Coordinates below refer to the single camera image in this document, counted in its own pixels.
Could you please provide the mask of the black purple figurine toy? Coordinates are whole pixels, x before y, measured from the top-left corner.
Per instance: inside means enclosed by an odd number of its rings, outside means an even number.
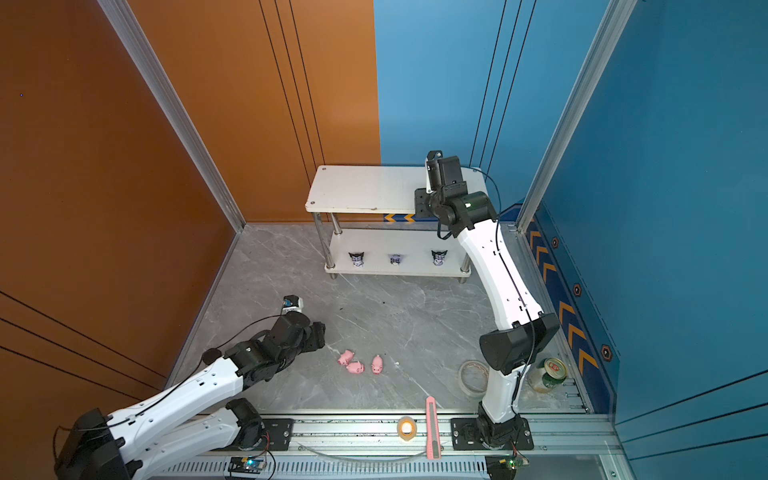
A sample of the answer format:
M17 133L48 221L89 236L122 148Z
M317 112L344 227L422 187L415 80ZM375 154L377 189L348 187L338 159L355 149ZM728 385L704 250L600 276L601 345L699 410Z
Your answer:
M436 267L443 266L445 264L447 254L447 250L432 250L431 257L433 265Z

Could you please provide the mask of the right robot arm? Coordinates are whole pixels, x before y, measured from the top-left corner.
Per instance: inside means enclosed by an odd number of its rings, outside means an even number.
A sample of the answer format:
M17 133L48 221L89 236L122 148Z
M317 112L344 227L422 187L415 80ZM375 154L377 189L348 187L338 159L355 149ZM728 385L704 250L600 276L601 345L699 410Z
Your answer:
M520 274L500 231L499 215L488 195L471 192L456 156L440 150L425 160L427 183L414 192L415 214L437 220L437 236L454 239L477 272L492 307L496 329L479 339L490 367L480 401L477 429L491 449L534 448L529 423L519 409L526 373L559 329Z

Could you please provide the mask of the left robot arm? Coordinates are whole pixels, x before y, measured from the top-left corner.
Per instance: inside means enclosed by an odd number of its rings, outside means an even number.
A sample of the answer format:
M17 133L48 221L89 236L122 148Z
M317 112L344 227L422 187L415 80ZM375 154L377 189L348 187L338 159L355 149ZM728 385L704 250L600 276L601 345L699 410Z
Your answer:
M175 386L110 414L81 415L55 458L56 477L148 479L211 450L265 448L262 417L242 392L323 348L325 331L324 323L287 311L267 331L206 351L201 367Z

